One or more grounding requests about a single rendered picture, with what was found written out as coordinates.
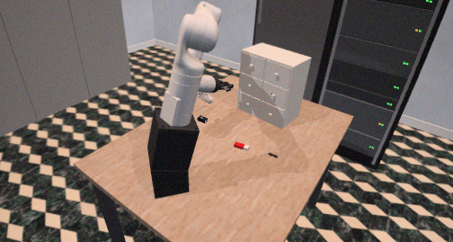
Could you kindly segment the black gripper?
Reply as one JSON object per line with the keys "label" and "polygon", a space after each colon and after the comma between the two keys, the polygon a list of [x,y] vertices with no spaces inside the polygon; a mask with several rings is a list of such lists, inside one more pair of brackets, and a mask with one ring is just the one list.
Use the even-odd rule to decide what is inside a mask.
{"label": "black gripper", "polygon": [[[215,93],[217,90],[226,90],[227,92],[231,91],[231,88],[234,87],[233,84],[229,84],[228,82],[221,81],[217,77],[213,76],[216,81],[215,90],[211,93]],[[230,86],[230,87],[229,87]]]}

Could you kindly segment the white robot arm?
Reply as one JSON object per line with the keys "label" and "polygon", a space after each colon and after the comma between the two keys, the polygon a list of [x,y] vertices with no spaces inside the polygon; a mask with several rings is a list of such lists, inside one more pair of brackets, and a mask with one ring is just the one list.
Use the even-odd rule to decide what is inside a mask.
{"label": "white robot arm", "polygon": [[182,19],[170,83],[160,114],[160,118],[171,126],[182,127],[191,122],[197,97],[213,103],[208,93],[215,90],[216,81],[212,76],[202,76],[204,65],[200,60],[203,52],[211,52],[218,42],[221,15],[222,11],[216,6],[201,2],[194,15],[186,14]]}

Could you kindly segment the small beige chest of drawers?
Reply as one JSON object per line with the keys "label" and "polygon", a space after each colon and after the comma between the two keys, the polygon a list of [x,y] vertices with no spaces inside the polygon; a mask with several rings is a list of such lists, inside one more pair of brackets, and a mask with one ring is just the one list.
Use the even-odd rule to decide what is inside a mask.
{"label": "small beige chest of drawers", "polygon": [[[307,80],[307,75],[308,75],[308,70],[310,67],[310,62],[311,58],[308,56],[304,56],[289,50],[277,48],[265,43],[260,43],[257,45],[254,45],[252,47],[242,49],[241,52],[241,64],[240,64],[240,76],[239,76],[239,86],[238,86],[238,98],[237,98],[237,108],[238,108],[238,102],[239,102],[239,92],[240,90],[240,80],[241,80],[241,71],[242,68],[242,56],[243,52],[255,55],[260,58],[265,58],[265,64],[264,64],[264,71],[263,71],[263,78],[259,78],[262,80],[262,89],[263,89],[263,83],[264,81],[269,82],[267,80],[264,80],[265,76],[265,68],[266,68],[266,62],[267,60],[271,60],[277,63],[280,63],[282,65],[292,67],[291,71],[291,76],[290,76],[290,81],[289,81],[289,88],[280,86],[282,88],[285,88],[288,90],[288,95],[287,95],[287,101],[285,105],[285,109],[281,108],[284,110],[284,115],[283,115],[283,120],[281,124],[281,128],[285,128],[288,124],[290,124],[292,121],[294,121],[298,116],[303,100],[303,95],[305,92],[305,87],[306,87],[306,80]],[[245,72],[243,72],[245,73]],[[247,75],[250,75],[248,73],[245,73]],[[253,76],[253,75],[250,75]],[[272,82],[269,82],[271,84],[274,84]],[[276,85],[276,84],[274,84]],[[243,92],[243,91],[241,91]],[[243,92],[247,94],[246,92]],[[240,109],[240,108],[238,108]],[[242,110],[242,109],[240,109]],[[242,110],[244,112],[247,112],[245,110]]]}

